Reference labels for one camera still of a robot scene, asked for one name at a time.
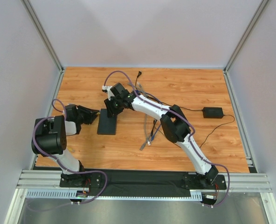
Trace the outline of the black network switch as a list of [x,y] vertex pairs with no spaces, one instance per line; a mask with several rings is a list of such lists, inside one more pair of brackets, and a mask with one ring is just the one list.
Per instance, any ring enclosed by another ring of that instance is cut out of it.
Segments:
[[101,109],[97,128],[98,135],[116,135],[117,117],[108,117],[107,110]]

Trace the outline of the black power adapter brick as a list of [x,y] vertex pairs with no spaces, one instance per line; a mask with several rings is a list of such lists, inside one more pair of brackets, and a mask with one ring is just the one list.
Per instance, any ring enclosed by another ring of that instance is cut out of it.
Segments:
[[224,117],[221,107],[204,107],[202,109],[203,117],[206,119],[221,119]]

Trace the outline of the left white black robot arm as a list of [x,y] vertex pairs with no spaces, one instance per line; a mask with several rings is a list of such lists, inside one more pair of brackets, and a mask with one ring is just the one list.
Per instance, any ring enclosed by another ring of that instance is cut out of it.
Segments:
[[67,136],[77,135],[81,125],[90,125],[97,118],[99,110],[70,104],[63,108],[63,115],[35,120],[31,147],[34,154],[40,154],[55,161],[62,169],[61,187],[84,187],[90,184],[90,174],[67,149]]

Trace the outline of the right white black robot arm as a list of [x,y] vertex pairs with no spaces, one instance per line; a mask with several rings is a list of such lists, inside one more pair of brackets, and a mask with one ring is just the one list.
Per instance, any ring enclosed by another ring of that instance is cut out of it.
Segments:
[[207,184],[212,184],[218,175],[218,169],[203,154],[193,138],[195,129],[187,121],[182,110],[177,105],[171,107],[148,99],[137,91],[129,92],[121,83],[114,86],[102,86],[102,91],[108,94],[104,101],[109,117],[115,117],[124,109],[131,109],[158,120],[165,137],[176,144],[187,154],[196,174]]

